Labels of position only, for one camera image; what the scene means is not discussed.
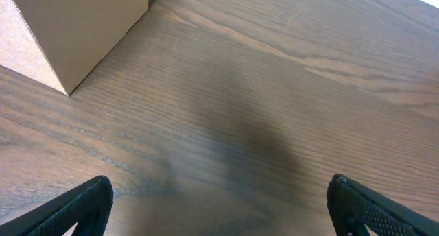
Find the brown cardboard box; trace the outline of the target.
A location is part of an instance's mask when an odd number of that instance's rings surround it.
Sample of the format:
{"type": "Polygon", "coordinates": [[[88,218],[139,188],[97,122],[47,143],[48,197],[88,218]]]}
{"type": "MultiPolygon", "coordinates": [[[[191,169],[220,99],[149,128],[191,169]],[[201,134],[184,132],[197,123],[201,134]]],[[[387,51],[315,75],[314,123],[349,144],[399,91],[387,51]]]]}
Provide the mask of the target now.
{"type": "Polygon", "coordinates": [[[70,95],[149,0],[1,0],[1,66],[70,95]]]}

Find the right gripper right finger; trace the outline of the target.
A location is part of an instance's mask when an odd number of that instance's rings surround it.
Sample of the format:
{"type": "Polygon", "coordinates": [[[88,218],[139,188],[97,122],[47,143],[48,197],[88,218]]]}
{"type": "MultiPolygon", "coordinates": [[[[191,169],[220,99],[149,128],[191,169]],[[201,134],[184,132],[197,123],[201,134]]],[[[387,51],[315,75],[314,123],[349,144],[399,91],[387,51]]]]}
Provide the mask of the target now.
{"type": "Polygon", "coordinates": [[[337,236],[438,236],[437,222],[341,174],[329,183],[327,208],[337,236]]]}

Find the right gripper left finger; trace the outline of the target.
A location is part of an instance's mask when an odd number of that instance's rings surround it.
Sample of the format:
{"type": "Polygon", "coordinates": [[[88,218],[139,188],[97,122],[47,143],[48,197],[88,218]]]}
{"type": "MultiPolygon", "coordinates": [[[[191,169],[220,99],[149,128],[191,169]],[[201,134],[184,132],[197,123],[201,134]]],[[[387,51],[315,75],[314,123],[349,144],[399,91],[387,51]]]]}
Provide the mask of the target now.
{"type": "Polygon", "coordinates": [[[113,204],[107,176],[96,176],[38,208],[1,225],[2,235],[102,236],[113,204]]]}

